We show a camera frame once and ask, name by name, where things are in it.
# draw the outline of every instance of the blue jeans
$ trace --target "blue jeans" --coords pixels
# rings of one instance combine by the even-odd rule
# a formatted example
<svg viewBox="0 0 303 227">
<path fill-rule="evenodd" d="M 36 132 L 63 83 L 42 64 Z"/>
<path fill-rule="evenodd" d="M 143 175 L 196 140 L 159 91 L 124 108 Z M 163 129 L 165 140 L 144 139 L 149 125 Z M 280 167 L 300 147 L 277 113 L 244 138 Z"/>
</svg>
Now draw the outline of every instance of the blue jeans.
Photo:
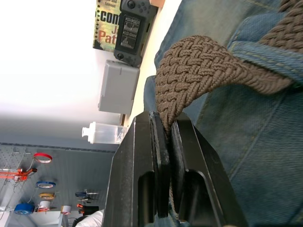
<svg viewBox="0 0 303 227">
<path fill-rule="evenodd" d="M 279 4 L 183 0 L 155 58 L 158 67 L 176 41 L 207 35 L 235 56 L 295 81 L 270 96 L 242 85 L 220 87 L 184 110 L 219 154 L 250 226 L 303 224 L 303 55 L 256 43 L 283 18 Z M 156 110 L 154 77 L 146 81 L 144 106 Z M 180 225 L 172 217 L 155 222 Z"/>
</svg>

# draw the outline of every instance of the yellow book cover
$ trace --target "yellow book cover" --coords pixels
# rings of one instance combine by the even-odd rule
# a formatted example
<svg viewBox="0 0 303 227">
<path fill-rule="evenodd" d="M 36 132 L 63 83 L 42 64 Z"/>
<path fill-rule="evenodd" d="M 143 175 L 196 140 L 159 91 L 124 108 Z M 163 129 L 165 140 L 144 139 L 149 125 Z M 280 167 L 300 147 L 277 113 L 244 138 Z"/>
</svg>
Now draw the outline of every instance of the yellow book cover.
<svg viewBox="0 0 303 227">
<path fill-rule="evenodd" d="M 121 0 L 97 0 L 93 48 L 114 52 Z"/>
</svg>

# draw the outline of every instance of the brown woven belt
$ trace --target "brown woven belt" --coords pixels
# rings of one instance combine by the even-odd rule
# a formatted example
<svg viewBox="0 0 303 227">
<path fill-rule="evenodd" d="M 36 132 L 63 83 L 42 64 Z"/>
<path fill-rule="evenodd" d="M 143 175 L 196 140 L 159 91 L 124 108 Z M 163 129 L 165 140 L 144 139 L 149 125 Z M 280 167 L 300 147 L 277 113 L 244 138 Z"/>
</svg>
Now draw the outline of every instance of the brown woven belt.
<svg viewBox="0 0 303 227">
<path fill-rule="evenodd" d="M 303 0 L 283 0 L 287 15 L 260 44 L 303 53 Z M 244 84 L 262 94 L 273 94 L 291 79 L 243 62 L 206 36 L 191 36 L 172 45 L 156 75 L 156 106 L 167 133 L 182 110 L 201 95 L 228 84 Z"/>
</svg>

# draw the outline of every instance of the white cloth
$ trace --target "white cloth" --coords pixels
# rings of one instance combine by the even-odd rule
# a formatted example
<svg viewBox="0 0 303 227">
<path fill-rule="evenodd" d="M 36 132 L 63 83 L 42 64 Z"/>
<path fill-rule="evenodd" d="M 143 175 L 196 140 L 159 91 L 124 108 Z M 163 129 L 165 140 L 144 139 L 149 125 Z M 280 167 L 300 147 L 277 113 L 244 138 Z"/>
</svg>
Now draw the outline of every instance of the white cloth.
<svg viewBox="0 0 303 227">
<path fill-rule="evenodd" d="M 102 227 L 104 210 L 99 210 L 79 222 L 76 227 Z"/>
</svg>

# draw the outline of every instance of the gray pegboard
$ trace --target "gray pegboard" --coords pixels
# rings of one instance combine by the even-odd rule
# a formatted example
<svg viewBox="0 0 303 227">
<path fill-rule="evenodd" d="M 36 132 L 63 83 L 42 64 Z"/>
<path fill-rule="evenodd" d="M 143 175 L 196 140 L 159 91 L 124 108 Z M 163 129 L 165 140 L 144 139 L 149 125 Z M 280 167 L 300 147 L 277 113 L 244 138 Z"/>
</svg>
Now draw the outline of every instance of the gray pegboard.
<svg viewBox="0 0 303 227">
<path fill-rule="evenodd" d="M 56 207 L 54 210 L 60 210 L 62 205 L 70 205 L 72 210 L 77 210 L 76 205 L 81 202 L 78 201 L 79 198 L 75 193 L 84 189 L 88 192 L 98 192 L 97 195 L 91 195 L 94 200 L 87 205 L 104 208 L 113 153 L 0 145 L 0 168 L 4 168 L 13 150 L 17 153 L 11 157 L 7 168 L 17 168 L 24 152 L 30 153 L 25 155 L 20 163 L 20 167 L 24 169 L 30 167 L 36 152 L 51 155 L 53 161 L 49 164 L 34 162 L 32 167 L 37 168 L 38 171 L 30 176 L 23 188 L 21 188 L 23 183 L 18 183 L 13 190 L 15 182 L 9 180 L 0 192 L 1 210 L 7 206 L 14 191 L 8 210 L 13 210 L 19 203 L 28 202 L 32 196 L 30 203 L 37 205 L 41 201 L 40 193 L 55 192 L 57 192 L 56 197 L 52 203 L 52 207 Z M 37 181 L 55 182 L 56 187 L 35 191 Z M 3 183 L 4 179 L 0 179 L 0 190 Z"/>
</svg>

